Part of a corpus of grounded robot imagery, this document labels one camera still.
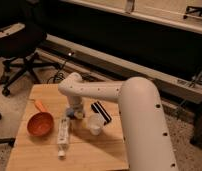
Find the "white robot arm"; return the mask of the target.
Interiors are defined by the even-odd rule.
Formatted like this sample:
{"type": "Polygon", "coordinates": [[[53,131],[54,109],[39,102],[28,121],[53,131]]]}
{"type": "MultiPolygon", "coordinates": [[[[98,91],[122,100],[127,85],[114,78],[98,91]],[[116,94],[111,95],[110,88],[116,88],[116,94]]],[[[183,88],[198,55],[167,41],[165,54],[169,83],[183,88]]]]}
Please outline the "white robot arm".
{"type": "Polygon", "coordinates": [[[74,72],[59,83],[58,91],[74,108],[83,97],[118,104],[129,171],[179,171],[160,95],[150,80],[84,82],[74,72]]]}

